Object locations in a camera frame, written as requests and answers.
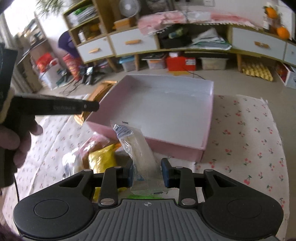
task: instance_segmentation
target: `finger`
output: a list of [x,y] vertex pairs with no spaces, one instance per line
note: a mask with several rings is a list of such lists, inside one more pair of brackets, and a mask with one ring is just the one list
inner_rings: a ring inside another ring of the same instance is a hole
[[20,146],[18,148],[22,153],[27,153],[31,148],[31,134],[27,132],[20,140]]
[[30,128],[30,132],[35,136],[40,136],[43,134],[43,128],[34,120],[32,123],[32,127]]
[[19,136],[12,130],[0,125],[0,147],[15,150],[20,145]]
[[27,153],[23,153],[20,150],[17,150],[15,152],[15,155],[13,156],[13,162],[15,163],[17,168],[21,168],[24,164],[27,157]]

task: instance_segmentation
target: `tile floor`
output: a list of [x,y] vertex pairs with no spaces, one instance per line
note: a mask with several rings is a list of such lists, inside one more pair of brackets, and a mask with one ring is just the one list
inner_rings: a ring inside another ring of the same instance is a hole
[[[167,70],[149,70],[144,69],[139,72],[133,71],[129,73],[139,74],[169,74]],[[255,98],[263,98],[269,103],[269,108],[273,114],[274,120],[277,123],[279,133],[282,137],[283,147],[286,155],[289,185],[290,185],[290,218],[287,231],[287,239],[296,237],[296,90],[289,89],[283,86],[280,79],[273,73],[274,82],[269,82],[257,77],[246,76],[237,71],[235,65],[227,70],[199,70],[196,71],[201,77],[213,80],[215,82],[214,92],[221,95],[242,94]],[[105,79],[121,80],[126,75],[125,72],[111,74]],[[50,91],[43,89],[40,94],[50,94],[62,96],[61,91],[64,89],[56,89]],[[81,85],[71,95],[82,95],[92,92],[95,86]]]

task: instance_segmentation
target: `wooden drawer handle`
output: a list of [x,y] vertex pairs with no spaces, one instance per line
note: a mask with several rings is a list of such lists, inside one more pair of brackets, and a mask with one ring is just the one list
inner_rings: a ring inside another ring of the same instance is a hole
[[89,53],[97,53],[99,52],[101,49],[100,48],[96,48],[96,49],[93,49],[91,51],[89,51]]
[[135,39],[135,40],[126,41],[125,44],[126,45],[131,45],[131,44],[138,44],[140,42],[142,42],[141,39]]
[[256,42],[256,41],[254,41],[254,44],[260,48],[270,49],[270,46],[268,44],[263,44],[263,43]]

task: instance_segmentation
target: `cabinet leg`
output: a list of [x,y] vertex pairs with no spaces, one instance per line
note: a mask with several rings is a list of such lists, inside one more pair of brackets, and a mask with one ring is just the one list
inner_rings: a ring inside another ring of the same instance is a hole
[[106,59],[107,59],[108,64],[110,65],[111,69],[113,69],[113,71],[115,73],[118,73],[118,69],[117,69],[116,65],[113,63],[113,61],[110,58],[106,58]]
[[242,55],[237,54],[237,70],[242,73]]
[[135,54],[135,66],[136,66],[136,71],[140,70],[140,59],[139,59],[139,55]]

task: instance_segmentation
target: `yellow egg carton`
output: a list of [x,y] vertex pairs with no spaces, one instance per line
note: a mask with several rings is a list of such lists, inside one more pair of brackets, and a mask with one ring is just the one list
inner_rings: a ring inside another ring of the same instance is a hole
[[251,63],[242,61],[242,72],[249,76],[257,76],[262,79],[273,81],[269,69],[262,63]]

